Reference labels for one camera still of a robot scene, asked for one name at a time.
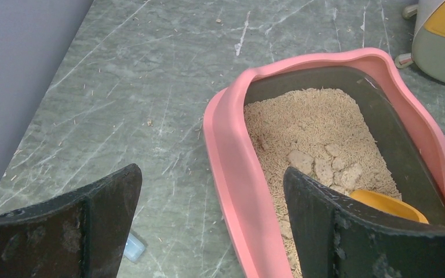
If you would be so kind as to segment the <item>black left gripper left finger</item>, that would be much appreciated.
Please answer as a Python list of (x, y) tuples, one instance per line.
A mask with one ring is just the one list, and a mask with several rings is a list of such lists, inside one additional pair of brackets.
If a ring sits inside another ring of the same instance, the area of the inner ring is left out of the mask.
[(116, 277), (143, 183), (129, 164), (0, 215), (0, 277)]

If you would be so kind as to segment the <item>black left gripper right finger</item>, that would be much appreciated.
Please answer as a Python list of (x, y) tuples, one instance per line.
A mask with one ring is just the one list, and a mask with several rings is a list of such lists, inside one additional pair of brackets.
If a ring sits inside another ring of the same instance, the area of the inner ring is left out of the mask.
[(283, 189), (304, 277), (445, 277), (445, 227), (379, 211), (293, 167)]

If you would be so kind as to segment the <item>yellow litter scoop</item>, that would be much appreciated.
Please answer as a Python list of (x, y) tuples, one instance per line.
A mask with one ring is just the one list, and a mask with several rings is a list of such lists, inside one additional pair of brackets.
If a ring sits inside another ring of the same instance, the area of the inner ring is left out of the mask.
[(379, 211), (411, 221), (429, 224), (426, 216), (424, 216), (419, 210), (390, 196), (363, 189), (355, 190), (351, 192), (349, 196)]

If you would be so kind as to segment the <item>pink cat litter box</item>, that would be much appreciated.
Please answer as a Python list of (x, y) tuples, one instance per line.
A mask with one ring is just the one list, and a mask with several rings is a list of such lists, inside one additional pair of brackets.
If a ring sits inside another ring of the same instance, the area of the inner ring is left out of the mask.
[(445, 227), (445, 136), (392, 58), (367, 47), (295, 56), (242, 72), (209, 102), (203, 133), (225, 223), (247, 277), (292, 277), (272, 197), (243, 116), (246, 104), (309, 88), (359, 106), (403, 199)]

